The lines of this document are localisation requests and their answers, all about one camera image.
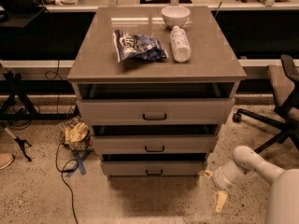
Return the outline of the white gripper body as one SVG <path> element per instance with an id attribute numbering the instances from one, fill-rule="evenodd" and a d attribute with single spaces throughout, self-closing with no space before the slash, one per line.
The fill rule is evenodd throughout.
<path id="1" fill-rule="evenodd" d="M 212 180 L 217 189 L 228 191 L 241 176 L 242 169 L 234 161 L 228 161 L 213 171 Z"/>

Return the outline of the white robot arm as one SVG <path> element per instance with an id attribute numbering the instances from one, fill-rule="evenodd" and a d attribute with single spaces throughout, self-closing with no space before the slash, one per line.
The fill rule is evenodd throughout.
<path id="1" fill-rule="evenodd" d="M 299 170 L 282 169 L 247 146 L 236 147 L 233 157 L 214 171 L 200 172 L 216 188 L 215 212 L 221 212 L 235 182 L 253 173 L 270 185 L 265 224 L 299 224 Z"/>

